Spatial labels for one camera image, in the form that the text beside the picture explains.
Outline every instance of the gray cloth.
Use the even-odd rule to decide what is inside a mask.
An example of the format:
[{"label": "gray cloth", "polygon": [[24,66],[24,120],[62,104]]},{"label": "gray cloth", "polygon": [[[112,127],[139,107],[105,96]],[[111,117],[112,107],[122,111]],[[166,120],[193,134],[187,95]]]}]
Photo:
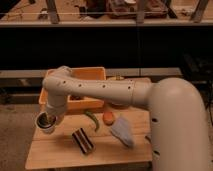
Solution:
[{"label": "gray cloth", "polygon": [[110,129],[111,133],[121,140],[127,147],[133,147],[134,141],[129,122],[122,116],[115,120]]}]

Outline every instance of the green vegetable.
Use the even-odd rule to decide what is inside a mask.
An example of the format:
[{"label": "green vegetable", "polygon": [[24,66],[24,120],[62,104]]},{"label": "green vegetable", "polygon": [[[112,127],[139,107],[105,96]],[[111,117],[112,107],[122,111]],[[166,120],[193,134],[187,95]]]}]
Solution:
[{"label": "green vegetable", "polygon": [[96,125],[96,128],[95,128],[95,132],[99,129],[99,127],[100,127],[100,124],[99,124],[99,121],[98,121],[98,119],[95,117],[95,115],[91,112],[91,111],[89,111],[89,110],[85,110],[84,111],[84,114],[86,115],[86,116],[88,116],[90,119],[92,119],[94,122],[95,122],[95,125]]}]

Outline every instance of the gray floor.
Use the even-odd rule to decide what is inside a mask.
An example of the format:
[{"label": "gray floor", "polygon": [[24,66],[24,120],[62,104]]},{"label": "gray floor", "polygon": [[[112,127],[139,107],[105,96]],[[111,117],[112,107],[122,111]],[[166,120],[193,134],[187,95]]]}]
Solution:
[{"label": "gray floor", "polygon": [[[0,106],[0,171],[25,171],[25,161],[35,129],[34,118],[38,112],[39,105]],[[209,128],[209,135],[213,146],[213,128],[210,126]],[[71,170],[94,169],[94,167],[90,167]],[[103,166],[101,170],[143,171],[140,165],[114,168]]]}]

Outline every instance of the orange plastic container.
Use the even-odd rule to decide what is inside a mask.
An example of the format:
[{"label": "orange plastic container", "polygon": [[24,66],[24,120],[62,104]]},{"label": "orange plastic container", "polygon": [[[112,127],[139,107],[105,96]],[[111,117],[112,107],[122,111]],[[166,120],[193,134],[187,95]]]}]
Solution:
[{"label": "orange plastic container", "polygon": [[[73,76],[75,78],[84,79],[84,80],[106,80],[106,73],[104,67],[85,67],[85,68],[72,68]],[[54,69],[47,71],[46,75],[53,72]],[[47,100],[47,92],[42,88],[39,104],[43,107]],[[68,110],[75,109],[91,109],[91,108],[101,108],[104,105],[103,100],[83,97],[80,100],[72,100],[70,96],[67,99]]]}]

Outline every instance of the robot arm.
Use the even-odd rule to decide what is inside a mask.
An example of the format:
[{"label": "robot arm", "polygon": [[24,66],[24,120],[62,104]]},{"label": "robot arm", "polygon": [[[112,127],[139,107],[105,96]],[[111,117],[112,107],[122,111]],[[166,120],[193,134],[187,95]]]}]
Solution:
[{"label": "robot arm", "polygon": [[68,67],[61,67],[44,79],[47,115],[65,113],[70,94],[145,108],[150,111],[154,171],[213,170],[204,104],[189,82],[80,80],[71,74]]}]

